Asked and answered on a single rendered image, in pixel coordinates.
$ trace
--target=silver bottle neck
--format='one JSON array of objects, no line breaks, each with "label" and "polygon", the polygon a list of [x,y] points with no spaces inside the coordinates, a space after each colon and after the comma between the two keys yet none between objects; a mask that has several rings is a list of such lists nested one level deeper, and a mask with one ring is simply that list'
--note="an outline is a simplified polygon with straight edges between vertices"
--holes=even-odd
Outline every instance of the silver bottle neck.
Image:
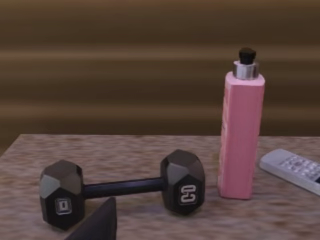
[{"label": "silver bottle neck", "polygon": [[259,64],[254,62],[250,65],[233,62],[233,76],[240,80],[254,80],[259,76]]}]

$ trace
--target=dumbbell handle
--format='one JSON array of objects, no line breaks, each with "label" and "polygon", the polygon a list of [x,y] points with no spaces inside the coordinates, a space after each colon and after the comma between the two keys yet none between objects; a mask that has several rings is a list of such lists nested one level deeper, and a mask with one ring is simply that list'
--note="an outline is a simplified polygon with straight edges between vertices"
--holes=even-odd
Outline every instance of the dumbbell handle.
[{"label": "dumbbell handle", "polygon": [[95,199],[110,196],[159,192],[164,190],[164,188],[165,181],[162,177],[145,178],[84,185],[83,196],[85,199]]}]

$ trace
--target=tabletop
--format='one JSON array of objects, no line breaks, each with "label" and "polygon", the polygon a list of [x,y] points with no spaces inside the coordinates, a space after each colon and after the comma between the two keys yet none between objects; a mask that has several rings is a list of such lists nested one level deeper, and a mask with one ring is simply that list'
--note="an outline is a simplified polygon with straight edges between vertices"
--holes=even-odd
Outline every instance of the tabletop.
[{"label": "tabletop", "polygon": [[[259,138],[260,157],[276,148],[320,162],[320,137]],[[195,153],[206,174],[205,203],[191,217],[163,207],[161,193],[118,196],[118,240],[317,240],[320,197],[258,167],[251,200],[223,199],[216,188],[219,136],[23,134],[0,158],[0,234],[3,240],[63,240],[42,220],[39,178],[58,160],[83,169],[84,183],[158,177],[175,149]],[[86,216],[103,202],[86,201]]]}]

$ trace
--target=bottle body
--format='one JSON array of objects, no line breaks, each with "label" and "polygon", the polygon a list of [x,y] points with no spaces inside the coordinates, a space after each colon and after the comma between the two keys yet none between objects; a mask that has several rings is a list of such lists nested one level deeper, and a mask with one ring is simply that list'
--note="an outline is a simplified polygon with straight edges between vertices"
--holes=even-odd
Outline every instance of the bottle body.
[{"label": "bottle body", "polygon": [[264,91],[261,74],[251,80],[232,72],[225,77],[217,181],[223,198],[251,198]]}]

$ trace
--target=perfume bottle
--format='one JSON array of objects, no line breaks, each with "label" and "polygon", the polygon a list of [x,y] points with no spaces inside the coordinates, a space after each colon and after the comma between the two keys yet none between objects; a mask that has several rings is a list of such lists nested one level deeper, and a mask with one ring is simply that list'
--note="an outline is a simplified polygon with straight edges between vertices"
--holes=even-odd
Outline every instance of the perfume bottle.
[{"label": "perfume bottle", "polygon": [[217,180],[223,198],[247,200],[252,196],[265,92],[265,79],[255,58],[254,50],[242,48],[233,71],[225,76]]}]

